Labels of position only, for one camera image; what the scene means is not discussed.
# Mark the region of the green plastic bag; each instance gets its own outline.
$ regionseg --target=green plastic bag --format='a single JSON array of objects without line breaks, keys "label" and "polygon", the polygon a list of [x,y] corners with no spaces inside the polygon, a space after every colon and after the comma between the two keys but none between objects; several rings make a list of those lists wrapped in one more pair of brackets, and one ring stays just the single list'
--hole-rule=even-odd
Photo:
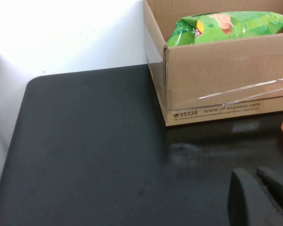
[{"label": "green plastic bag", "polygon": [[272,12],[225,12],[183,17],[167,44],[169,47],[218,40],[276,34],[283,15]]}]

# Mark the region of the open cardboard box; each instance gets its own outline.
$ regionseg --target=open cardboard box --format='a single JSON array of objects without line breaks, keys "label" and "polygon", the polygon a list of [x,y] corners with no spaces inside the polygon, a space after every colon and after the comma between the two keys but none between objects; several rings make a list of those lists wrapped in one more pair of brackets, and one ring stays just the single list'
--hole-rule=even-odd
[{"label": "open cardboard box", "polygon": [[227,11],[283,14],[283,0],[143,0],[147,56],[167,126],[283,111],[283,31],[168,47],[184,16]]}]

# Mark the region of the clear tape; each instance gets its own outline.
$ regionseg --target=clear tape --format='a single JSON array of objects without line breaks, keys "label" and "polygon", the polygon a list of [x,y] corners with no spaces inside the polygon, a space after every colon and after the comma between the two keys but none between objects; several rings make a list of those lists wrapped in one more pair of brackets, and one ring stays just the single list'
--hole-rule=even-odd
[{"label": "clear tape", "polygon": [[[194,99],[179,103],[175,106],[176,106],[176,108],[180,108],[183,105],[187,106],[189,104],[192,104],[193,102],[208,99],[208,98],[216,98],[216,97],[220,97],[222,95],[230,95],[231,93],[239,92],[239,91],[242,91],[242,90],[250,91],[251,89],[255,89],[255,88],[258,88],[258,87],[263,87],[263,86],[267,87],[268,85],[272,85],[272,84],[278,85],[278,84],[282,84],[282,83],[283,83],[283,79],[277,79],[277,80],[262,82],[262,83],[249,85],[249,86],[245,86],[245,87],[241,87],[241,88],[237,88],[237,89],[231,89],[231,90],[228,90],[228,91],[225,91],[225,92],[219,92],[219,93],[207,95],[207,96],[204,96],[204,97],[194,98]],[[246,102],[246,101],[253,101],[253,100],[256,100],[256,99],[260,99],[261,97],[263,97],[265,95],[273,94],[273,93],[277,93],[277,92],[281,92],[281,91],[283,91],[283,87],[281,87],[281,88],[277,87],[276,89],[271,89],[271,90],[266,91],[266,92],[261,92],[261,93],[254,94],[254,95],[251,95],[251,96],[246,96],[246,97],[239,98],[239,99],[236,99],[236,100],[233,100],[233,101],[230,101],[230,102],[227,102],[227,103],[223,103],[223,104],[220,104],[220,105],[226,106],[226,105],[233,105],[233,104]]]}]

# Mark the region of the white wall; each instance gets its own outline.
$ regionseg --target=white wall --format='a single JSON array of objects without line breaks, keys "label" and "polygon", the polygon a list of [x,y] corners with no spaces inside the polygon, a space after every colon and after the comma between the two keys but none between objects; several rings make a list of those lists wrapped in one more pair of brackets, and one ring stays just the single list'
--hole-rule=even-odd
[{"label": "white wall", "polygon": [[142,0],[0,0],[0,161],[28,81],[145,63]]}]

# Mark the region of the black tabletop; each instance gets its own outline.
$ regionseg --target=black tabletop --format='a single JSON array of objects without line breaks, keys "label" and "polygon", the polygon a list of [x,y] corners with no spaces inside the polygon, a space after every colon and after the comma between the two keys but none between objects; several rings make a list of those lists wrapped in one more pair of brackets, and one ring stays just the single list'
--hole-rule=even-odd
[{"label": "black tabletop", "polygon": [[0,226],[229,225],[231,172],[283,175],[283,113],[166,129],[147,65],[32,80]]}]

